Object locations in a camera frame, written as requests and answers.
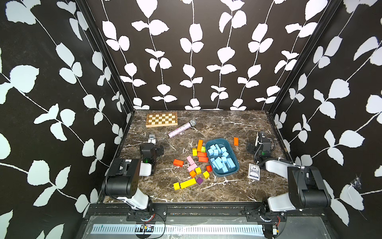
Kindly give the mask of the light blue long block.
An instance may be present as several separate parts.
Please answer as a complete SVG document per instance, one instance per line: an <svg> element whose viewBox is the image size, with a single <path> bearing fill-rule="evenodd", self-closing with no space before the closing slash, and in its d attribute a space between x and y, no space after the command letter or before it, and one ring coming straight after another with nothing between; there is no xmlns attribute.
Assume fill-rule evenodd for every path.
<svg viewBox="0 0 382 239"><path fill-rule="evenodd" d="M227 158L227 165L229 168L235 168L235 163L233 162L233 160L231 158Z"/></svg>

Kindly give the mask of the light blue thin block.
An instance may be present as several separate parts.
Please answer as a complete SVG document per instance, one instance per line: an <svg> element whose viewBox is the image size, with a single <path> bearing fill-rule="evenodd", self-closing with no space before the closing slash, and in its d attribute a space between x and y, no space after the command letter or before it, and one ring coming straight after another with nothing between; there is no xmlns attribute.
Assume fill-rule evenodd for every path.
<svg viewBox="0 0 382 239"><path fill-rule="evenodd" d="M214 159L214 158L212 158L211 160L214 160L215 161L215 163L216 163L216 165L217 165L217 170L220 170L220 169L222 169L223 168L223 164L221 163L221 161L219 161L219 160L216 160L216 159Z"/></svg>

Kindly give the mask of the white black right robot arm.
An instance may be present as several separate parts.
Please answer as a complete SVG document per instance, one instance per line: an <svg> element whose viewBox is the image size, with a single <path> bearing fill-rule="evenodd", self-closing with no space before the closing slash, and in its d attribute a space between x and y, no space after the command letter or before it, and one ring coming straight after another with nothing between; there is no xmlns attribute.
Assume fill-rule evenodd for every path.
<svg viewBox="0 0 382 239"><path fill-rule="evenodd" d="M264 169L287 179L288 183L288 192L263 201L261 213L330 207L330 195L316 167L300 166L281 158L271 158L272 143L269 140L248 142L246 149L254 156L254 163L249 164L250 179L259 180L261 169Z"/></svg>

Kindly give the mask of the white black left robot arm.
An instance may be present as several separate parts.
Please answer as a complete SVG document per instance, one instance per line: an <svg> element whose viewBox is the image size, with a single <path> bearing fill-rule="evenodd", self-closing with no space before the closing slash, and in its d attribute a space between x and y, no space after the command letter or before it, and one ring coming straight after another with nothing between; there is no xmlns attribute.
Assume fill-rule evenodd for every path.
<svg viewBox="0 0 382 239"><path fill-rule="evenodd" d="M164 147L146 142L140 146L140 158L115 158L102 183L105 196L123 201L133 210L153 212L152 200L138 188L141 176L151 176L156 170L157 158Z"/></svg>

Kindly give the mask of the playing card box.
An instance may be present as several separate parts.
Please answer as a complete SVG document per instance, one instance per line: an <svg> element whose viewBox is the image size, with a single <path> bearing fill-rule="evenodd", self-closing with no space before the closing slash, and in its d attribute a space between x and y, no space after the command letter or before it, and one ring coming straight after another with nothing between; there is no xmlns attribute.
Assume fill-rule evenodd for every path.
<svg viewBox="0 0 382 239"><path fill-rule="evenodd" d="M260 180L260 167L255 164L249 164L248 178L251 180Z"/></svg>

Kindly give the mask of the red block left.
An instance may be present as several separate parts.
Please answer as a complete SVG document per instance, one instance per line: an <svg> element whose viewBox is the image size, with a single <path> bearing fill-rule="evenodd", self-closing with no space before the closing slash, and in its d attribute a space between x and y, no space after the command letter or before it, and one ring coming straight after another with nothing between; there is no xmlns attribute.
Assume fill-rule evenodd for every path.
<svg viewBox="0 0 382 239"><path fill-rule="evenodd" d="M173 165L176 166L176 167L183 167L184 166L184 162L181 161L181 160L178 160L178 159L174 159Z"/></svg>

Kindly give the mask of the wooden chessboard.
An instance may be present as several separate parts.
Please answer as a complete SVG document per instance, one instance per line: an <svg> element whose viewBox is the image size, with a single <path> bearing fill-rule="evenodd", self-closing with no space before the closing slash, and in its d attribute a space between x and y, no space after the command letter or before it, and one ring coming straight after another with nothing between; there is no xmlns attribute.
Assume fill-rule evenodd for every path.
<svg viewBox="0 0 382 239"><path fill-rule="evenodd" d="M178 113L150 113L146 117L146 127L162 127L178 125Z"/></svg>

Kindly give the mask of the pink block upper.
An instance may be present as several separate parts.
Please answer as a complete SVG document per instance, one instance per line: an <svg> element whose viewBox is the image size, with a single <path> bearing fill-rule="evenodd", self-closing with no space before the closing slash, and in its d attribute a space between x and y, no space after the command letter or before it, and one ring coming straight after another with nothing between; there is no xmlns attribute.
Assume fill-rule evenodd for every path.
<svg viewBox="0 0 382 239"><path fill-rule="evenodd" d="M187 157L187 161L188 161L188 163L189 163L190 166L192 166L192 165L195 164L195 162L194 162L194 160L192 159L191 156L188 156L188 157Z"/></svg>

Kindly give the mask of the pink block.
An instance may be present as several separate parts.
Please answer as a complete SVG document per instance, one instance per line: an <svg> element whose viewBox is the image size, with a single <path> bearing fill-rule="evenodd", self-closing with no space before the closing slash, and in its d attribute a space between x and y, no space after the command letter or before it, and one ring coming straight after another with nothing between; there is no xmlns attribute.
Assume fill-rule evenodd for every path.
<svg viewBox="0 0 382 239"><path fill-rule="evenodd" d="M187 157L187 161L188 161L188 163L189 163L190 166L192 166L192 165L195 164L195 162L194 162L194 160L192 159L191 156L188 156L188 157Z"/></svg>
<svg viewBox="0 0 382 239"><path fill-rule="evenodd" d="M195 170L197 167L198 167L198 166L194 163L194 164L192 164L192 165L190 165L190 166L188 167L188 171L191 172L191 171Z"/></svg>

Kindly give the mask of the dark teal plastic tray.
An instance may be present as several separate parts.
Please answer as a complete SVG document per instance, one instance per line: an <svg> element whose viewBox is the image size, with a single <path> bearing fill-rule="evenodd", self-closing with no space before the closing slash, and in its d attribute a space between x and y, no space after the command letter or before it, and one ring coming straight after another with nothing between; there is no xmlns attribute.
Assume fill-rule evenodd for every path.
<svg viewBox="0 0 382 239"><path fill-rule="evenodd" d="M231 159L233 160L233 162L235 163L235 166L236 166L235 168L232 168L232 169L231 169L231 168L228 167L227 163L223 163L223 162L221 161L221 158L223 157L223 156L222 156L222 154L223 154L222 152L219 153L218 156L214 156L214 155L209 156L208 150L210 149L210 147L211 147L212 145L215 145L215 144L218 144L220 148L225 147L225 148L227 149L227 152L228 152L229 155L230 155L229 158L231 158ZM213 170L214 174L215 174L217 177L225 177L225 176L229 176L229 175L232 175L232 174L236 173L236 172L239 170L240 165L239 165L239 163L238 163L238 160L237 160L237 158L236 158L236 155L235 155L235 153L234 153L234 151L233 151L231 145L229 144L229 142L228 142L227 140L225 140L225 139L223 139L223 138L218 138L218 139L210 140L210 141L208 141L208 142L206 143L206 149L207 149L207 155L208 155L209 162L210 162L210 165L211 165L211 166L212 166L212 164L211 164L211 159L214 158L214 159L216 159L216 160L221 161L221 163L223 164L223 166L226 166L226 167L228 168L228 170L229 170L228 173L224 174L224 173L222 172L222 169L217 170L216 168L213 168L213 166L212 166L212 170Z"/></svg>

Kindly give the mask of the small yellow cube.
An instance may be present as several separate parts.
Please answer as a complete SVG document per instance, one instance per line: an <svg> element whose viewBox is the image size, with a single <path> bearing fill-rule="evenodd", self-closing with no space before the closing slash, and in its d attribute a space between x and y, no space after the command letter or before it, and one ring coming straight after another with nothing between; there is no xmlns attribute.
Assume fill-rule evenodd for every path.
<svg viewBox="0 0 382 239"><path fill-rule="evenodd" d="M179 189L181 189L181 186L180 186L180 183L179 183L179 182L174 183L174 184L173 184L173 187L174 187L174 190L179 190Z"/></svg>

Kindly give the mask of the yellow block upper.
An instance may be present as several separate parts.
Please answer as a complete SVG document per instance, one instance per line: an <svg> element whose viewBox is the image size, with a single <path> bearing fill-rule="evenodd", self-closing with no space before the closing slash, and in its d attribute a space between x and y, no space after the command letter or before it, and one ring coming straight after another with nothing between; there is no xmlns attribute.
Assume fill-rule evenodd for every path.
<svg viewBox="0 0 382 239"><path fill-rule="evenodd" d="M193 154L193 156L197 156L198 155L198 151L197 151L196 148L192 149L192 154Z"/></svg>

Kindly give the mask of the pink block lower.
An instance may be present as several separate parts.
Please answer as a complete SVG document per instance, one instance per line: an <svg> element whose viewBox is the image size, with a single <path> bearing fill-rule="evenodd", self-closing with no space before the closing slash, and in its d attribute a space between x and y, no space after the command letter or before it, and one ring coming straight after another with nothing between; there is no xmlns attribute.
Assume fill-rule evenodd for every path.
<svg viewBox="0 0 382 239"><path fill-rule="evenodd" d="M188 167L188 171L191 172L191 171L195 170L197 167L198 167L198 166L194 163L194 164L192 164L192 165L190 165L190 166Z"/></svg>

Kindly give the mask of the long yellow block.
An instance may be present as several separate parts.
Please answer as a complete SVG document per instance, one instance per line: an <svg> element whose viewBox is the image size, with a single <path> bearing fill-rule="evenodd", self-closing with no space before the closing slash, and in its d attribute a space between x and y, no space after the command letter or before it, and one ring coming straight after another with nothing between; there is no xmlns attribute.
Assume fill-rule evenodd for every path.
<svg viewBox="0 0 382 239"><path fill-rule="evenodd" d="M185 189L185 188L187 188L187 187L190 187L190 186L195 185L196 183L197 183L196 180L195 180L194 178L192 178L192 179L190 179L190 180L187 180L187 181L185 181L185 182L182 182L182 183L180 184L180 187L181 187L181 189Z"/></svg>

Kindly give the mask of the tall orange block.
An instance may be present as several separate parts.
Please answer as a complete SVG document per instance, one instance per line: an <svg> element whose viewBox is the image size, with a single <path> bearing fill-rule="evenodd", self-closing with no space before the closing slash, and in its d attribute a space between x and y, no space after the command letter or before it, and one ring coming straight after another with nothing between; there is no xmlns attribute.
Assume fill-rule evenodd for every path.
<svg viewBox="0 0 382 239"><path fill-rule="evenodd" d="M197 146L197 152L201 152L203 147L203 140L199 140L198 146Z"/></svg>

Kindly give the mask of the purple glitter microphone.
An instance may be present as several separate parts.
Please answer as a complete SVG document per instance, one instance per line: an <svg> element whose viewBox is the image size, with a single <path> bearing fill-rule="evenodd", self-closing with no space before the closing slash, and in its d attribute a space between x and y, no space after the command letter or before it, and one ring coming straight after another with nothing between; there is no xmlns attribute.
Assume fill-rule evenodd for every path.
<svg viewBox="0 0 382 239"><path fill-rule="evenodd" d="M184 132L185 130L191 128L191 127L194 127L195 125L197 124L196 120L195 119L192 119L190 120L189 122L185 123L184 125L180 126L179 128L171 131L170 133L168 133L168 137L169 138L172 138L182 132Z"/></svg>

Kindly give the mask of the purple cube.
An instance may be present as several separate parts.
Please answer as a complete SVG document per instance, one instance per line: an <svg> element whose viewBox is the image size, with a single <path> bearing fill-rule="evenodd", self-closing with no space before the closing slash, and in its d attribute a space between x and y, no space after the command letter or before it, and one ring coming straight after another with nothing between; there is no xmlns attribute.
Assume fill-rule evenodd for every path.
<svg viewBox="0 0 382 239"><path fill-rule="evenodd" d="M201 184L203 183L203 181L204 181L204 180L203 180L202 178L200 178L200 177L196 179L196 182L197 182L199 185L201 185Z"/></svg>

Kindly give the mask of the yellow cube lower centre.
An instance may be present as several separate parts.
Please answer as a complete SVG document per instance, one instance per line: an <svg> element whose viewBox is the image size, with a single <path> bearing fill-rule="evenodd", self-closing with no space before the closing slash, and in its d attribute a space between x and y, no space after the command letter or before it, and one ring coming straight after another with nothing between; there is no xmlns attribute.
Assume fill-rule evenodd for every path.
<svg viewBox="0 0 382 239"><path fill-rule="evenodd" d="M203 173L203 176L204 176L205 179L209 179L210 174L209 174L207 171L205 171L205 172Z"/></svg>

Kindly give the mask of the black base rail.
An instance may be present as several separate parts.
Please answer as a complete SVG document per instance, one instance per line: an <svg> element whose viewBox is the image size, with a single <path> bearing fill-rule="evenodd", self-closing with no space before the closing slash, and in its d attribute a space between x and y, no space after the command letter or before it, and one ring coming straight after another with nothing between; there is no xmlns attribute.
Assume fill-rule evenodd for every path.
<svg viewBox="0 0 382 239"><path fill-rule="evenodd" d="M275 224L291 217L322 217L322 210L292 210L271 212L261 202L199 202L199 203L152 203L146 210L134 210L124 203L91 204L85 219L92 216L122 217L126 221L141 222L155 216L153 222L170 217L244 217L247 222Z"/></svg>

